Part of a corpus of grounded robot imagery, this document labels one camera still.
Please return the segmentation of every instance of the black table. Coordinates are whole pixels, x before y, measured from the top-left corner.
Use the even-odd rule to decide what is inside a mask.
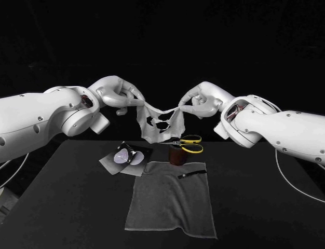
[[[62,143],[0,225],[0,248],[325,248],[325,204],[285,183],[267,142],[249,149],[202,142],[203,153],[189,155],[206,163],[219,240],[180,229],[124,231],[134,176],[111,176],[98,163],[119,143]],[[128,143],[154,149],[150,161],[167,161],[166,145]],[[296,159],[277,155],[294,186],[325,198]]]

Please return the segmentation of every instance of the black background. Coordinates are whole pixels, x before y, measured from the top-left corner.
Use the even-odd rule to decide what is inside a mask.
[[[209,81],[233,96],[325,116],[325,1],[0,1],[0,98],[89,87],[108,75],[160,110]],[[69,139],[143,141],[135,108],[124,116],[115,110],[101,109],[111,125],[99,135],[88,129]],[[184,134],[223,142],[218,121],[184,114]],[[30,153],[7,185],[17,195],[65,139]],[[0,184],[21,161],[0,171]],[[298,162],[325,192],[325,171]]]

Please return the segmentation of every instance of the white cloth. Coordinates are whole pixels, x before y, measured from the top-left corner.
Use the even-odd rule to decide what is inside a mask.
[[[170,139],[171,137],[180,138],[180,135],[184,132],[184,121],[183,121],[183,112],[179,110],[179,107],[169,109],[166,111],[161,111],[151,107],[147,102],[144,103],[144,106],[135,107],[137,112],[137,122],[141,129],[141,138],[150,143],[158,143],[164,140]],[[161,114],[167,114],[170,112],[174,112],[170,119],[166,121],[158,120],[158,116]],[[151,125],[147,123],[147,118],[151,119]],[[158,129],[156,124],[160,122],[167,123],[166,129]]]

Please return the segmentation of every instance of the yellow scissor handle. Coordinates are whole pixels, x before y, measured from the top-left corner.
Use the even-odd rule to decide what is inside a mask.
[[[180,144],[179,146],[189,153],[196,154],[196,153],[200,153],[203,151],[203,147],[199,144]]]
[[[200,136],[197,135],[187,135],[179,139],[182,142],[187,144],[194,144],[200,142]]]

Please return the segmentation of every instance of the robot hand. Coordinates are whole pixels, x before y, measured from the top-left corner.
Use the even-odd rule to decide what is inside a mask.
[[[228,102],[235,97],[223,91],[215,84],[203,81],[199,83],[180,98],[179,106],[180,110],[202,117],[210,117],[215,115],[216,111],[222,111]],[[192,106],[184,105],[184,103],[192,99]]]
[[[115,111],[118,116],[127,113],[127,106],[144,105],[145,99],[138,89],[117,76],[101,78],[88,89],[98,99],[99,107],[108,105],[119,108],[119,110]]]

